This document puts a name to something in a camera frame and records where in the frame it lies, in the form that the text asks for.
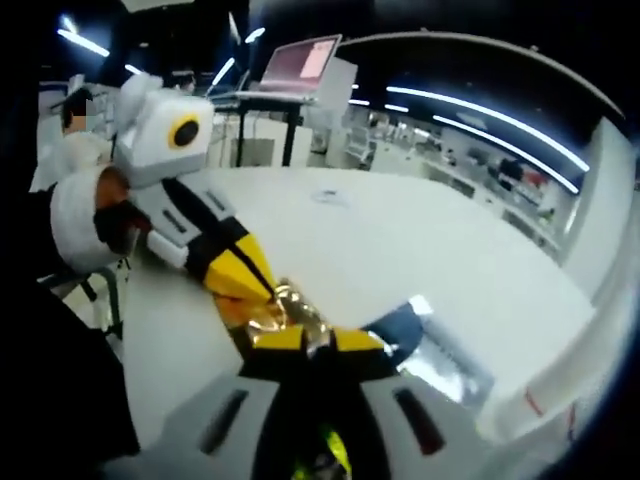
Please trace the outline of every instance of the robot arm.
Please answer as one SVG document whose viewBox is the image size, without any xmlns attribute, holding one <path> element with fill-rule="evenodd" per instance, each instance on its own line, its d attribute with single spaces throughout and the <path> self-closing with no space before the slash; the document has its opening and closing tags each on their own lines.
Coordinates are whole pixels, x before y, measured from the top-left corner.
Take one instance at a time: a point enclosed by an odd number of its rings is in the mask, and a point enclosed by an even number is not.
<svg viewBox="0 0 640 480">
<path fill-rule="evenodd" d="M 153 226 L 147 246 L 219 295 L 263 302 L 275 288 L 255 238 L 206 169 L 213 105 L 134 75 L 116 105 L 114 163 Z"/>
</svg>

